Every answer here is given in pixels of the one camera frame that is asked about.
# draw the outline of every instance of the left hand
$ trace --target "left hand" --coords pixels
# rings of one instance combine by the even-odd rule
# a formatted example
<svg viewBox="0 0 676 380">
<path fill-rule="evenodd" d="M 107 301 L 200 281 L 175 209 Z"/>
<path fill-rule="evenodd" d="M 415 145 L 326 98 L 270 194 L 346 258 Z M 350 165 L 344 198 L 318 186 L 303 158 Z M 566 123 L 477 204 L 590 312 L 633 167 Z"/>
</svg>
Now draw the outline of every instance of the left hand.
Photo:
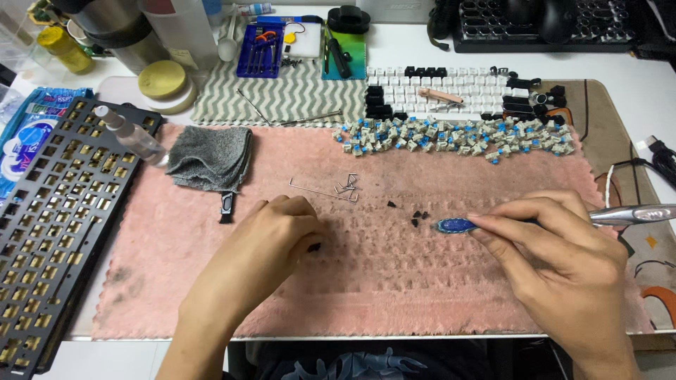
<svg viewBox="0 0 676 380">
<path fill-rule="evenodd" d="M 179 317 L 196 322 L 218 315 L 239 324 L 323 235 L 317 213 L 304 197 L 258 201 L 198 276 Z"/>
</svg>

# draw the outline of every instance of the spray bottle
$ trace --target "spray bottle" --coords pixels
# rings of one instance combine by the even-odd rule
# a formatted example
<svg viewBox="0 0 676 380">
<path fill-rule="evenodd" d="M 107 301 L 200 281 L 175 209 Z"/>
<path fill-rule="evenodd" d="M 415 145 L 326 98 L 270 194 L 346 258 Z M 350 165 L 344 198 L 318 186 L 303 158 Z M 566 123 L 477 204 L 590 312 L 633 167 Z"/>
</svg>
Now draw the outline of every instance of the spray bottle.
<svg viewBox="0 0 676 380">
<path fill-rule="evenodd" d="M 127 150 L 156 168 L 167 164 L 169 160 L 167 150 L 141 126 L 128 122 L 124 116 L 116 114 L 105 105 L 96 107 L 94 113 L 103 120 L 108 130 L 115 134 L 120 144 Z"/>
</svg>

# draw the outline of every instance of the black mouse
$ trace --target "black mouse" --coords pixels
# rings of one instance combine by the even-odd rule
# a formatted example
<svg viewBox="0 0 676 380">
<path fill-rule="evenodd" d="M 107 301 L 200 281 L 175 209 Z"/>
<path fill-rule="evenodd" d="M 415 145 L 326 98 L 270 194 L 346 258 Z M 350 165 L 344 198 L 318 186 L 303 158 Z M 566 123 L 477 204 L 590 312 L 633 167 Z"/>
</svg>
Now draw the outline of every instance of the black mouse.
<svg viewBox="0 0 676 380">
<path fill-rule="evenodd" d="M 536 24 L 542 0 L 503 0 L 503 7 L 512 24 Z"/>
<path fill-rule="evenodd" d="M 539 33 L 547 43 L 563 44 L 571 39 L 577 23 L 575 0 L 543 0 Z"/>
</svg>

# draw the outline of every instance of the striped towel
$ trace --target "striped towel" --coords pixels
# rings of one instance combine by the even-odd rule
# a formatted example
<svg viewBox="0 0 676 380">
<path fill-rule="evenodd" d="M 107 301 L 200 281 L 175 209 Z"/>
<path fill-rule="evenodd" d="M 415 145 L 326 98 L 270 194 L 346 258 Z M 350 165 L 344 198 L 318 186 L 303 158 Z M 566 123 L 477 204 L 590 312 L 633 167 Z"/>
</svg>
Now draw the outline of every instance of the striped towel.
<svg viewBox="0 0 676 380">
<path fill-rule="evenodd" d="M 237 18 L 235 40 L 243 39 L 249 18 Z M 221 29 L 221 37 L 229 21 Z M 272 124 L 343 110 L 342 118 L 314 120 L 295 126 L 338 126 L 343 120 L 365 115 L 364 80 L 322 80 L 322 60 L 304 59 L 295 68 L 285 66 L 278 78 L 238 78 L 239 57 L 220 62 L 209 73 L 195 102 L 191 119 L 198 124 L 265 125 L 256 111 L 239 96 L 240 89 Z"/>
</svg>

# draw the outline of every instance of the screwdriver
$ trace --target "screwdriver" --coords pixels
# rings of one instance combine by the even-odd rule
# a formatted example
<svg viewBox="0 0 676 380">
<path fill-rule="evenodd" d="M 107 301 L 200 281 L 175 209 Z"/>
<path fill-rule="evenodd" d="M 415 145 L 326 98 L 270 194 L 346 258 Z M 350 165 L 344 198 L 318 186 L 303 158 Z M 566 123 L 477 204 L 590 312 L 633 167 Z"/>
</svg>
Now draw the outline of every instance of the screwdriver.
<svg viewBox="0 0 676 380">
<path fill-rule="evenodd" d="M 352 71 L 349 70 L 345 56 L 340 50 L 340 44 L 338 43 L 337 39 L 333 38 L 333 33 L 331 33 L 331 29 L 328 25 L 327 34 L 329 35 L 329 51 L 333 55 L 333 60 L 335 61 L 336 67 L 338 68 L 338 74 L 340 74 L 342 79 L 347 79 L 352 75 Z"/>
</svg>

